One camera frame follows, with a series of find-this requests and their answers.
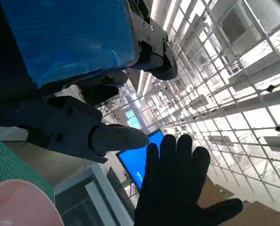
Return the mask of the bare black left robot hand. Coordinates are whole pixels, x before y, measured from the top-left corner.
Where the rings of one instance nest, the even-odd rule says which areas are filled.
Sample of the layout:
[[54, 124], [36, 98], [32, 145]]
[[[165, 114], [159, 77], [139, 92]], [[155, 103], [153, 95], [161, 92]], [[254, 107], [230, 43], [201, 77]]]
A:
[[99, 163], [145, 147], [143, 131], [104, 124], [95, 106], [118, 93], [126, 69], [175, 79], [168, 41], [142, 0], [0, 0], [0, 126]]

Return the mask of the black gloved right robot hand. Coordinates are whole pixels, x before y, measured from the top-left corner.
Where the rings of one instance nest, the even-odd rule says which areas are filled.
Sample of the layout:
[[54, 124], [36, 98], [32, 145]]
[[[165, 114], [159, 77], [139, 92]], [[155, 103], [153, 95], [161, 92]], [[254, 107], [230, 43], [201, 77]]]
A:
[[211, 158], [206, 148], [192, 145], [188, 134], [179, 139], [167, 134], [160, 146], [147, 146], [136, 226], [218, 226], [243, 210], [238, 198], [198, 205]]

